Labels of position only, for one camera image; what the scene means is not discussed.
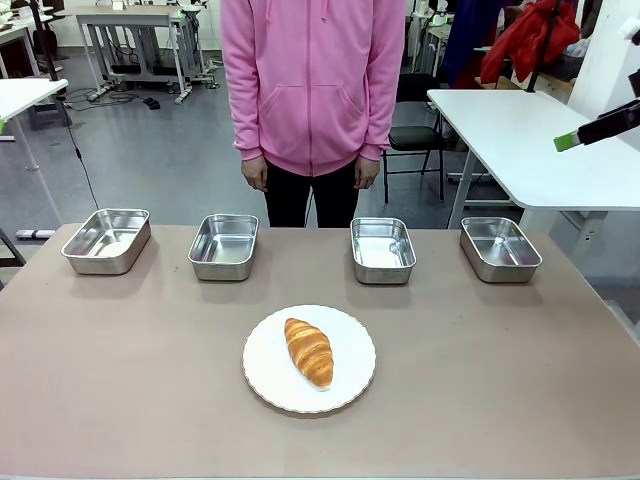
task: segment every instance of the black pole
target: black pole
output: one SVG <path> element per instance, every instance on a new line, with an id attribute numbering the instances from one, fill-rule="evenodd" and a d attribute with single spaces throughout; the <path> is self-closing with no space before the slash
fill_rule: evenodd
<path id="1" fill-rule="evenodd" d="M 544 65 L 544 56 L 547 54 L 547 50 L 549 49 L 549 43 L 551 43 L 551 35 L 553 34 L 553 29 L 556 28 L 558 16 L 560 15 L 561 3 L 562 3 L 562 0 L 556 0 L 556 4 L 553 7 L 553 10 L 551 10 L 551 16 L 549 17 L 549 25 L 547 27 L 547 34 L 544 37 L 544 42 L 542 43 L 542 50 L 540 51 L 540 55 L 538 56 L 536 68 L 533 70 L 533 73 L 531 74 L 531 81 L 529 82 L 529 86 L 527 87 L 527 92 L 529 93 L 533 93 L 535 91 L 538 75 L 540 74 L 540 70 Z"/>
<path id="2" fill-rule="evenodd" d="M 33 21 L 36 23 L 36 31 L 40 36 L 40 44 L 42 45 L 42 53 L 44 53 L 44 59 L 47 62 L 47 68 L 49 69 L 49 75 L 54 82 L 58 80 L 58 74 L 56 73 L 56 67 L 53 65 L 51 58 L 51 52 L 49 52 L 49 44 L 47 43 L 47 37 L 45 36 L 42 22 L 40 21 L 40 12 L 38 11 L 37 0 L 29 0 L 29 7 L 33 13 Z"/>

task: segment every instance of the hand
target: hand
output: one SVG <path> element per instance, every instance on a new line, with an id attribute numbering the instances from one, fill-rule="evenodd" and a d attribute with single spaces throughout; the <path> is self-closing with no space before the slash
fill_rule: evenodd
<path id="1" fill-rule="evenodd" d="M 267 162 L 262 155 L 242 162 L 241 171 L 251 188 L 267 191 Z"/>
<path id="2" fill-rule="evenodd" d="M 356 184 L 353 188 L 366 190 L 380 173 L 380 162 L 374 162 L 368 158 L 358 157 L 356 160 Z"/>

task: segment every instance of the hoodie sleeve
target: hoodie sleeve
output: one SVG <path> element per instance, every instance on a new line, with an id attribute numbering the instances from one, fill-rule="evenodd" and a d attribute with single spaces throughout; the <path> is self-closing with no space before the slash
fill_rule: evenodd
<path id="1" fill-rule="evenodd" d="M 220 20 L 222 56 L 236 131 L 233 146 L 240 150 L 242 160 L 251 160 L 262 155 L 262 150 L 258 134 L 255 29 L 249 0 L 222 0 Z"/>
<path id="2" fill-rule="evenodd" d="M 406 2 L 373 1 L 373 34 L 367 78 L 369 80 L 369 128 L 360 155 L 379 160 L 389 148 L 389 130 L 396 104 L 400 63 L 404 49 Z"/>

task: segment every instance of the croissant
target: croissant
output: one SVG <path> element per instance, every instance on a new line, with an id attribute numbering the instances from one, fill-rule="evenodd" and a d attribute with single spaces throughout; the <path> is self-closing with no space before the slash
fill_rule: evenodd
<path id="1" fill-rule="evenodd" d="M 284 325 L 289 355 L 296 368 L 317 387 L 333 380 L 333 354 L 327 336 L 307 322 L 290 318 Z"/>

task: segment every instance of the hoodie pocket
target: hoodie pocket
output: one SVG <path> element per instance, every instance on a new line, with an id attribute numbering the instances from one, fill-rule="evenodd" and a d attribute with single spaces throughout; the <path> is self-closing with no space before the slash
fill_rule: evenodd
<path id="1" fill-rule="evenodd" d="M 258 107 L 260 146 L 284 160 L 309 158 L 304 87 L 276 87 Z"/>
<path id="2" fill-rule="evenodd" d="M 364 143 L 368 114 L 340 85 L 311 90 L 313 162 L 329 163 L 355 156 Z"/>

